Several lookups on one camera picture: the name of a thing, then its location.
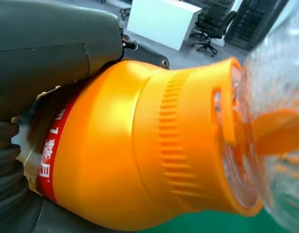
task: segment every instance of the gray plastic housing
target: gray plastic housing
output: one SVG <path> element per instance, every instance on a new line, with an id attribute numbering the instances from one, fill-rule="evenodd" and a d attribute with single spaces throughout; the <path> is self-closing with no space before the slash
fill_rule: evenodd
<path id="1" fill-rule="evenodd" d="M 57 85 L 85 79 L 123 55 L 106 12 L 45 0 L 0 0 L 0 233 L 114 233 L 29 190 L 11 117 Z"/>

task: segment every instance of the white desk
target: white desk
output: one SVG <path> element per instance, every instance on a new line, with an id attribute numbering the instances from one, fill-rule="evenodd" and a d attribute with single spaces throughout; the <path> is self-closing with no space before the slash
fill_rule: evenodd
<path id="1" fill-rule="evenodd" d="M 201 8 L 175 0 L 134 0 L 127 30 L 180 50 Z"/>

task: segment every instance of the orange cap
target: orange cap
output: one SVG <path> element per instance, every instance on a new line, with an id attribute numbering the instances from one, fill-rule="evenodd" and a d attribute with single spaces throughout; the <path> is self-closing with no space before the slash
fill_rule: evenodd
<path id="1" fill-rule="evenodd" d="M 253 188 L 236 181 L 238 171 L 232 171 L 232 155 L 226 150 L 236 143 L 235 68 L 242 70 L 236 59 L 161 70 L 143 87 L 134 142 L 140 173 L 158 206 L 178 214 L 213 209 L 253 216 L 260 210 Z"/>
<path id="2" fill-rule="evenodd" d="M 299 149 L 299 114 L 280 109 L 263 114 L 252 124 L 257 153 L 276 155 Z"/>

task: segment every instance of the green floor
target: green floor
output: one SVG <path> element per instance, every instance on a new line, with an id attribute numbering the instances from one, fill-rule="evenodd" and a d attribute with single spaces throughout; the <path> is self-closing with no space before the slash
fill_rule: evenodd
<path id="1" fill-rule="evenodd" d="M 141 233 L 287 233 L 263 210 L 246 218 L 231 214 L 204 211 L 180 216 L 170 222 Z"/>

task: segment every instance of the office chair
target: office chair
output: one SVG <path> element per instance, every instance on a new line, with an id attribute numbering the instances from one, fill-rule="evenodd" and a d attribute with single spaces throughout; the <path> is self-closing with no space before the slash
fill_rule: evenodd
<path id="1" fill-rule="evenodd" d="M 202 30 L 220 26 L 221 17 L 226 11 L 226 8 L 214 1 L 208 2 L 207 8 L 208 9 L 208 12 L 202 11 L 199 15 L 197 22 L 195 23 L 196 28 L 201 32 L 192 33 L 190 37 L 200 35 L 200 38 L 202 39 L 204 36 Z"/>
<path id="2" fill-rule="evenodd" d="M 127 3 L 132 3 L 132 0 L 127 0 Z M 128 7 L 128 8 L 122 8 L 119 10 L 119 13 L 121 14 L 121 18 L 122 20 L 125 20 L 127 17 L 130 16 L 130 11 L 131 10 L 131 7 Z"/>
<path id="3" fill-rule="evenodd" d="M 201 47 L 198 48 L 197 51 L 199 51 L 201 49 L 206 50 L 208 48 L 213 53 L 211 57 L 215 56 L 217 53 L 217 50 L 211 45 L 211 39 L 221 39 L 223 35 L 226 34 L 226 30 L 227 29 L 228 25 L 230 25 L 236 16 L 236 14 L 237 13 L 236 11 L 231 11 L 226 18 L 224 18 L 220 26 L 213 27 L 211 29 L 203 29 L 202 33 L 207 36 L 205 40 L 208 41 L 196 42 L 193 43 L 192 46 L 202 45 Z"/>

